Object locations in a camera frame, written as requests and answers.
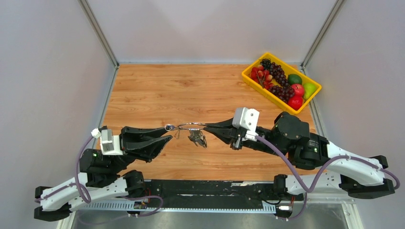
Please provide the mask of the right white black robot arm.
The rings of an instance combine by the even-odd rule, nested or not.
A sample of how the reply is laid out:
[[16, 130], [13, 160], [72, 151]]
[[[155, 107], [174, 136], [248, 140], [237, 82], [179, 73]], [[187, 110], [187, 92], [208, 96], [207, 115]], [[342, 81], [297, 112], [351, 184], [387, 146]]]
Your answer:
[[247, 147], [279, 156], [291, 175], [274, 177], [278, 199], [319, 192], [346, 192], [349, 197], [375, 199], [393, 194], [400, 181], [388, 171], [384, 156], [362, 157], [312, 133], [309, 124], [281, 112], [270, 129], [258, 126], [255, 109], [239, 108], [234, 117], [209, 123], [205, 131], [232, 149]]

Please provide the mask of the metal keyring with keys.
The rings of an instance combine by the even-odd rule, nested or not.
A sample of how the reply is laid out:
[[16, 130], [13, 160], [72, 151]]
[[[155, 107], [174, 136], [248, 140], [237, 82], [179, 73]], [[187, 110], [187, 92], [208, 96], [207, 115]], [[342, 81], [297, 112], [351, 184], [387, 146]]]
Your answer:
[[203, 133], [203, 129], [205, 127], [204, 123], [199, 122], [190, 122], [176, 125], [177, 129], [174, 130], [176, 133], [174, 134], [175, 139], [180, 138], [181, 131], [188, 131], [188, 139], [193, 142], [196, 146], [201, 146], [203, 148], [207, 148], [208, 144], [206, 141], [206, 136]]

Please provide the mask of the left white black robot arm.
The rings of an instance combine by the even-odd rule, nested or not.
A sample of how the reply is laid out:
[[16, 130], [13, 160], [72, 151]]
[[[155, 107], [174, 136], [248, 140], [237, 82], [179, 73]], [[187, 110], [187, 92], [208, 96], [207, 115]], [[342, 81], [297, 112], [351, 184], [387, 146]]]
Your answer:
[[95, 128], [90, 140], [99, 140], [100, 148], [83, 146], [76, 157], [73, 178], [55, 186], [35, 189], [34, 218], [42, 221], [59, 221], [91, 203], [111, 198], [138, 202], [146, 208], [154, 196], [146, 186], [142, 172], [126, 170], [136, 160], [151, 162], [172, 140], [167, 132], [171, 125], [158, 128], [123, 127], [114, 135], [107, 126]]

